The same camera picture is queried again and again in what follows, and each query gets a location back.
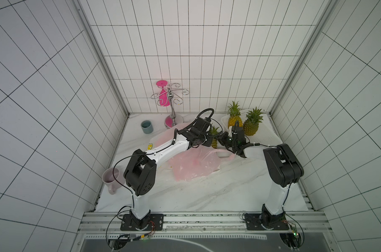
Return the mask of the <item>pink plastic bag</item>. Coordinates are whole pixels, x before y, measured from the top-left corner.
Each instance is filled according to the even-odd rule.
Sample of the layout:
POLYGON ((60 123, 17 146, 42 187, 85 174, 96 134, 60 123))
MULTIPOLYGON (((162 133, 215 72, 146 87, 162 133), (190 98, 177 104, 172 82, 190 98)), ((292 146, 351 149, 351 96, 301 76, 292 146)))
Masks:
POLYGON ((231 161, 234 157, 235 154, 225 149, 200 146, 177 154, 160 165, 159 169, 171 170, 177 181, 190 181, 218 171, 223 162, 231 161))

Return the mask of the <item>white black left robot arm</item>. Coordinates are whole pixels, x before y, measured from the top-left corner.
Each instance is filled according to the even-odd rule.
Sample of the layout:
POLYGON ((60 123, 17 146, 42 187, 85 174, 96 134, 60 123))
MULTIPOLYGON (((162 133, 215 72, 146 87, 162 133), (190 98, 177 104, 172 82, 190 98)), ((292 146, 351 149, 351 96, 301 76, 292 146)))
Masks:
POLYGON ((172 138, 161 146, 146 152, 140 149, 133 152, 124 171, 126 185, 133 193, 134 206, 131 214, 143 220, 151 212, 146 194, 155 184, 157 168, 174 156, 199 146, 210 146, 211 119, 196 118, 184 129, 175 129, 172 138))

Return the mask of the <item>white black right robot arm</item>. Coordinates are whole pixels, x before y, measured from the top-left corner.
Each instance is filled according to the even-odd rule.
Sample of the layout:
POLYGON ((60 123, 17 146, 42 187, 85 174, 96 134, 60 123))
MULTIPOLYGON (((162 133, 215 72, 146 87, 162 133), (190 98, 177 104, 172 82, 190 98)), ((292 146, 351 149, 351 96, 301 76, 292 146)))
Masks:
POLYGON ((243 128, 239 126, 234 126, 231 132, 225 132, 219 136, 218 142, 228 151, 242 158, 264 159, 266 161, 272 183, 259 220, 266 229, 270 229, 274 223, 284 219, 284 206, 290 188, 293 184, 298 183, 304 175, 304 169, 289 145, 282 143, 269 146, 248 142, 243 128))

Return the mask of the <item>yellow green pineapple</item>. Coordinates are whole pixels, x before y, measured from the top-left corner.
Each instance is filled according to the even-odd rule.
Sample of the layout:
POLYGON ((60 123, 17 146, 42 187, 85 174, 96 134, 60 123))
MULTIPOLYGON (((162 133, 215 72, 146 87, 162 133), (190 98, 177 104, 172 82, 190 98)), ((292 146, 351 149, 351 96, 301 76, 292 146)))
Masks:
POLYGON ((262 110, 256 107, 246 113, 246 121, 243 124, 246 136, 253 136, 259 129, 259 124, 263 121, 262 110))

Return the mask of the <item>orange yellow pineapple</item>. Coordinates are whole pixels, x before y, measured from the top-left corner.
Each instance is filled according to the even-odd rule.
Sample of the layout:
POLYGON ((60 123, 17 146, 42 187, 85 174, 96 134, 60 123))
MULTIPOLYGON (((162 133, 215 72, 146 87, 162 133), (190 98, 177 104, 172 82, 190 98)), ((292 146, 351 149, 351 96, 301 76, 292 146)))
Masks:
POLYGON ((241 119, 241 111, 238 102, 231 102, 231 104, 228 106, 228 114, 228 127, 235 126, 236 124, 238 124, 240 127, 243 126, 243 121, 241 119))

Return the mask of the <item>white plastic perforated basket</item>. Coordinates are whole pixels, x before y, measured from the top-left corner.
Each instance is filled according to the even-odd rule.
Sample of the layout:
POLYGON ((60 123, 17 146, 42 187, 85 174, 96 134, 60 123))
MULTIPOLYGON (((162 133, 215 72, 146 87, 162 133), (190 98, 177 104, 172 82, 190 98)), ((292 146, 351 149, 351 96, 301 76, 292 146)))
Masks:
POLYGON ((263 150, 266 146, 277 146, 282 144, 281 138, 276 134, 270 117, 266 113, 262 113, 262 122, 259 124, 257 132, 253 136, 248 136, 247 141, 251 143, 260 143, 260 146, 252 147, 252 150, 246 150, 249 158, 265 160, 263 150))

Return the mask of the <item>teal green cup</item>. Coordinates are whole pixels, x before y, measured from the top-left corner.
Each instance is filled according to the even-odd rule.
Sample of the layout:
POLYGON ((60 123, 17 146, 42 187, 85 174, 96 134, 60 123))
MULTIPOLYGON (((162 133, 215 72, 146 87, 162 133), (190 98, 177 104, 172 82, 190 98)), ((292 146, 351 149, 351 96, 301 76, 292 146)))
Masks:
POLYGON ((145 134, 151 134, 154 130, 152 122, 149 120, 145 120, 141 122, 141 129, 145 134))

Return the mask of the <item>pink silver cup stand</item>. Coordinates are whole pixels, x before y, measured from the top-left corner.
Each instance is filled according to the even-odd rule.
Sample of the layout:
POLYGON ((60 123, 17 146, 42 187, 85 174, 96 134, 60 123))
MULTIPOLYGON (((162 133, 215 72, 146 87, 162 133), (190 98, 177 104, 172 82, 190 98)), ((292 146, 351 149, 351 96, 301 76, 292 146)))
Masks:
POLYGON ((179 83, 169 84, 166 80, 159 80, 156 85, 160 91, 152 94, 151 99, 155 100, 158 106, 171 109, 170 115, 164 121, 165 127, 170 129, 183 123, 183 117, 176 113, 174 106, 183 104, 183 96, 189 95, 189 90, 179 83))

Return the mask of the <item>pale pink mug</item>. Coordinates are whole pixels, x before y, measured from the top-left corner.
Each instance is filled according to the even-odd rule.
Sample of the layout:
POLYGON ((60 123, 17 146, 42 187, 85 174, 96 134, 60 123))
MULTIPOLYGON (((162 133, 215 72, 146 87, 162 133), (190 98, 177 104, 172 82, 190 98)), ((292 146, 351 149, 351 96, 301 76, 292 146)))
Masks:
POLYGON ((119 168, 107 169, 102 175, 102 181, 111 195, 114 195, 118 188, 125 184, 123 172, 119 168))

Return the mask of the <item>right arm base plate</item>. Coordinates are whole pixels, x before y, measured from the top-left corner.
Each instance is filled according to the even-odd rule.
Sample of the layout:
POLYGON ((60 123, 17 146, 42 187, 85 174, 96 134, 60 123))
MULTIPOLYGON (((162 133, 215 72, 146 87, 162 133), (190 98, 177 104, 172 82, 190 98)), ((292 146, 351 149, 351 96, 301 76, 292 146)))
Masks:
POLYGON ((268 213, 243 213, 243 221, 248 231, 288 231, 285 214, 270 215, 268 213))

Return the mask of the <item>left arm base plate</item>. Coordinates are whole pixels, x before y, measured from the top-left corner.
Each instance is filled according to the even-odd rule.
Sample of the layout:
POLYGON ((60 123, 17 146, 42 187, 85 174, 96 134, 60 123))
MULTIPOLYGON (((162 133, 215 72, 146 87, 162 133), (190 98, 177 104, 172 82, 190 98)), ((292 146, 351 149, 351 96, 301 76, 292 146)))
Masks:
POLYGON ((164 214, 148 213, 144 218, 137 219, 132 213, 125 214, 122 219, 121 231, 161 231, 163 229, 164 214))

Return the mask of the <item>aluminium mounting rail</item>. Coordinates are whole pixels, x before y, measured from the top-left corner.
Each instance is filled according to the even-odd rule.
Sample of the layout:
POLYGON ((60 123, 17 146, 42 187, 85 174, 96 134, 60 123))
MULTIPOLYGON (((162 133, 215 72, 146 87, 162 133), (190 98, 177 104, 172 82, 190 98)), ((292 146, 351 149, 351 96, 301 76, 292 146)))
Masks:
POLYGON ((101 236, 118 234, 237 234, 283 233, 293 229, 308 233, 331 231, 329 221, 322 212, 288 212, 285 221, 265 229, 259 213, 245 212, 167 212, 159 213, 148 226, 138 230, 127 217, 117 217, 111 212, 85 213, 78 232, 101 236))

